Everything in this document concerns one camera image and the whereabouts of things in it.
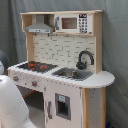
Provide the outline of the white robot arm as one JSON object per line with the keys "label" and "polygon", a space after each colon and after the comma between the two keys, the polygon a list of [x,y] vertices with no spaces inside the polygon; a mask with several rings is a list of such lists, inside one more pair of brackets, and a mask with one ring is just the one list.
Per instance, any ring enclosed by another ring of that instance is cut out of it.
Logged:
{"label": "white robot arm", "polygon": [[4,74],[8,65],[7,56],[0,50],[0,123],[4,128],[36,128],[20,91]]}

